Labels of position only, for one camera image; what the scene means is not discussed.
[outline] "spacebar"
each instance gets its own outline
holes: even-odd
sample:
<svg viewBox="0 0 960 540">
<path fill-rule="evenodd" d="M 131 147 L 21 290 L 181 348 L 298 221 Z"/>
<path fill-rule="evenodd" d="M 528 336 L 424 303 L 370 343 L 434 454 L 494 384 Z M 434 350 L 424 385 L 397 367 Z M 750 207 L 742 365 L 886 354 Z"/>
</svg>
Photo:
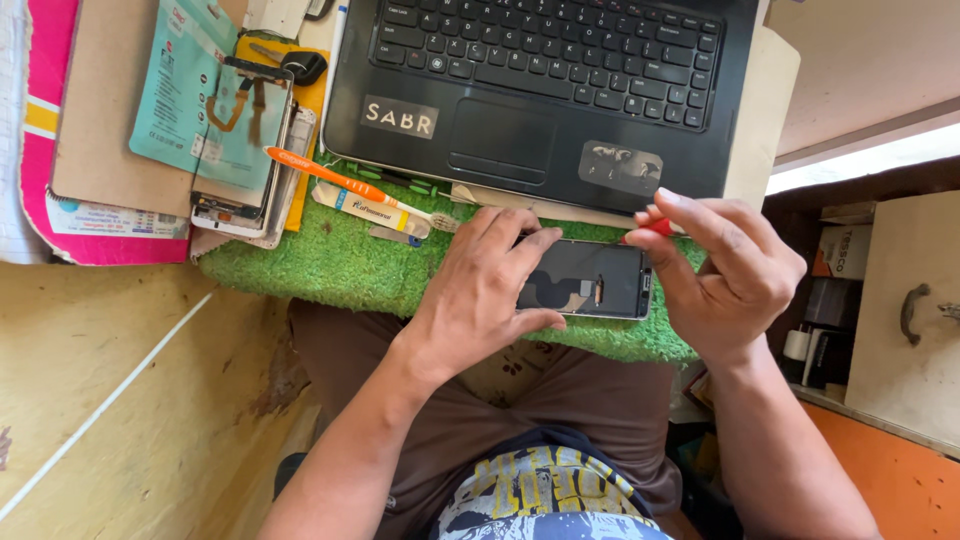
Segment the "spacebar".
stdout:
<svg viewBox="0 0 960 540">
<path fill-rule="evenodd" d="M 570 99 L 573 97 L 573 84 L 567 81 L 557 81 L 555 79 L 542 77 L 541 75 L 531 75 L 530 73 L 524 73 L 522 71 L 493 67 L 485 63 L 477 64 L 473 80 L 477 83 L 504 86 L 514 90 L 560 99 Z"/>
</svg>

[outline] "green mat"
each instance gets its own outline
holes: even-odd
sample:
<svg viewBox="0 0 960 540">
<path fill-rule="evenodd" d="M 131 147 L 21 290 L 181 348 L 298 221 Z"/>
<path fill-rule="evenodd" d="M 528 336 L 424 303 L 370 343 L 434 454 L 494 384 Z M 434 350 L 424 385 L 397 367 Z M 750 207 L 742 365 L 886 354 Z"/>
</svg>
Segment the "green mat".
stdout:
<svg viewBox="0 0 960 540">
<path fill-rule="evenodd" d="M 333 168 L 348 174 L 343 165 Z M 310 189 L 316 180 L 311 179 Z M 479 207 L 431 198 L 382 182 L 373 182 L 389 195 L 426 211 L 443 211 L 467 221 Z M 541 220 L 545 227 L 562 227 L 564 237 L 613 242 L 623 231 L 585 223 Z M 299 233 L 285 233 L 273 251 L 231 241 L 200 258 L 204 274 L 243 291 L 296 296 L 336 307 L 384 311 L 409 317 L 417 310 L 427 282 L 446 248 L 449 233 L 433 231 L 420 248 L 373 238 L 372 223 L 325 207 L 307 194 Z M 698 267 L 704 252 L 688 239 L 678 247 Z M 563 343 L 621 361 L 686 362 L 696 355 L 670 328 L 660 284 L 654 280 L 654 302 L 645 321 L 618 321 L 569 316 L 566 331 L 546 330 L 526 337 Z"/>
</svg>

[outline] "laptop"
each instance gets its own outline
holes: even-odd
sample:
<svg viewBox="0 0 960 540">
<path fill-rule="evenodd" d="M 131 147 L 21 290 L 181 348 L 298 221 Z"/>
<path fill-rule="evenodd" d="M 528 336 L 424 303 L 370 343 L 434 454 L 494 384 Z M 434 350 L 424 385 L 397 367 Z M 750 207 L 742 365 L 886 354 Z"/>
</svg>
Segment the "laptop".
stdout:
<svg viewBox="0 0 960 540">
<path fill-rule="evenodd" d="M 355 1 L 324 143 L 625 215 L 721 197 L 757 2 Z"/>
</svg>

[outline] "blue graphic t-shirt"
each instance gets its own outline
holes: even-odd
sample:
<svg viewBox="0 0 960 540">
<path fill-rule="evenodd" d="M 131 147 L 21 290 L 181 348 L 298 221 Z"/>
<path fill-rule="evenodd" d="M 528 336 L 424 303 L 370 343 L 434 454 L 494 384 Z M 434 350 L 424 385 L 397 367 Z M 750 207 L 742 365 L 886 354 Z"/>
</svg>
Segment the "blue graphic t-shirt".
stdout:
<svg viewBox="0 0 960 540">
<path fill-rule="evenodd" d="M 430 537 L 670 540 L 634 488 L 590 454 L 603 456 L 547 444 L 479 461 L 441 511 Z"/>
</svg>

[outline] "leg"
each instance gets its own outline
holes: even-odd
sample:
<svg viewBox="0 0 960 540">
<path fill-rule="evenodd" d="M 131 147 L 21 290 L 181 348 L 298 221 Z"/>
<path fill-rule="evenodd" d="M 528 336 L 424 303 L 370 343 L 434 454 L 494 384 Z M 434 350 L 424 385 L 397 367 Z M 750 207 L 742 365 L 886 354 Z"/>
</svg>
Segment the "leg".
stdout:
<svg viewBox="0 0 960 540">
<path fill-rule="evenodd" d="M 670 364 L 628 364 L 566 348 L 513 411 L 581 431 L 654 513 L 668 513 L 680 506 L 682 489 L 680 471 L 664 455 L 673 373 Z"/>
<path fill-rule="evenodd" d="M 387 354 L 403 326 L 385 313 L 290 303 L 294 348 L 332 421 Z M 452 482 L 478 455 L 532 425 L 448 382 L 423 406 L 407 433 L 377 539 L 402 538 L 446 502 Z"/>
</svg>

